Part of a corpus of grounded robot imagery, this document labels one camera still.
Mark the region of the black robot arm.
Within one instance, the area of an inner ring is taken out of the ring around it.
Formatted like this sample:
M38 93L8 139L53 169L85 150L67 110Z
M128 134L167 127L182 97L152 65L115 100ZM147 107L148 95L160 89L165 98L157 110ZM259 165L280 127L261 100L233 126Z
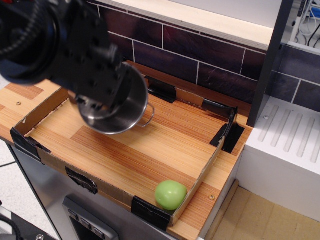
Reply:
M20 85L50 80L109 109L131 88L107 24L82 0L1 1L0 73Z

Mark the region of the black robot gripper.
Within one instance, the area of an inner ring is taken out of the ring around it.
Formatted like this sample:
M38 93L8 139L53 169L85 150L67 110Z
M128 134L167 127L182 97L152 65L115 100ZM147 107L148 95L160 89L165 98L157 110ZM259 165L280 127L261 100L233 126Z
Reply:
M113 109L128 96L126 68L108 27L89 7L68 7L60 22L53 79L77 95Z

